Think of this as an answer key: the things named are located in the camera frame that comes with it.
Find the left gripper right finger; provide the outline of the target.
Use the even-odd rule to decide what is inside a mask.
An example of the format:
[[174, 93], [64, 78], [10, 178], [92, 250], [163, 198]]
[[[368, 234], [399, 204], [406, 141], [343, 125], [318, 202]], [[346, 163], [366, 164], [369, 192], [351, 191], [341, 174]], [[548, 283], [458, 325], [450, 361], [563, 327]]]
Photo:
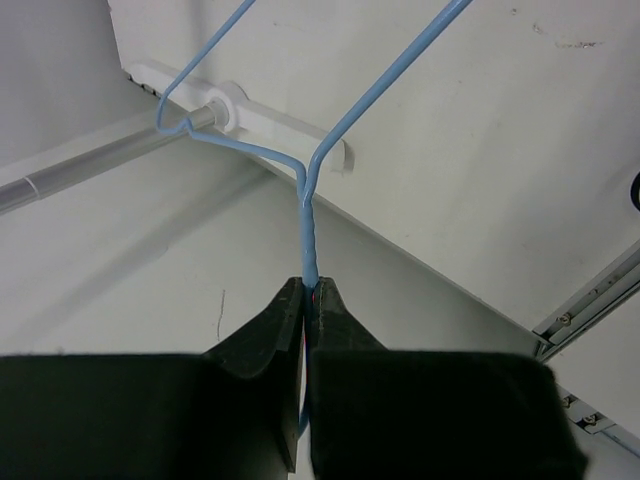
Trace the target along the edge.
[[512, 353], [392, 350], [322, 278], [307, 327], [318, 479], [581, 479], [552, 371]]

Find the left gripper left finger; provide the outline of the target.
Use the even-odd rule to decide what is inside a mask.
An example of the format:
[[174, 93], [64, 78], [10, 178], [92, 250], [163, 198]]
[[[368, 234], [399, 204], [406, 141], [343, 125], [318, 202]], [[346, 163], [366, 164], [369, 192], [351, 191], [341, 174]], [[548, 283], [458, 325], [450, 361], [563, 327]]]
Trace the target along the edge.
[[1, 360], [5, 479], [284, 479], [296, 467], [305, 289], [201, 354]]

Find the light blue wire hanger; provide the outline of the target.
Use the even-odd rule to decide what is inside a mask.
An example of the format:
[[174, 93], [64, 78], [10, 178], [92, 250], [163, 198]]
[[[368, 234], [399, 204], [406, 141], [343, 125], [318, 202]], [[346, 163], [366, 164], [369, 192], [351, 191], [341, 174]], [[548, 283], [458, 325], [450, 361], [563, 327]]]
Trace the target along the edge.
[[160, 96], [155, 114], [155, 127], [159, 133], [175, 136], [185, 132], [196, 141], [264, 157], [269, 161], [289, 167], [295, 172], [302, 280], [305, 289], [303, 310], [305, 360], [310, 357], [310, 328], [314, 289], [319, 283], [313, 196], [316, 191], [322, 163], [332, 147], [342, 139], [343, 135], [470, 4], [471, 0], [449, 2], [329, 131], [313, 152], [308, 166], [304, 166], [301, 161], [287, 154], [266, 147], [200, 133], [195, 130], [189, 117], [184, 117], [174, 127], [165, 128], [162, 126], [164, 108], [171, 93], [251, 8], [253, 5], [251, 1], [244, 1], [239, 5]]

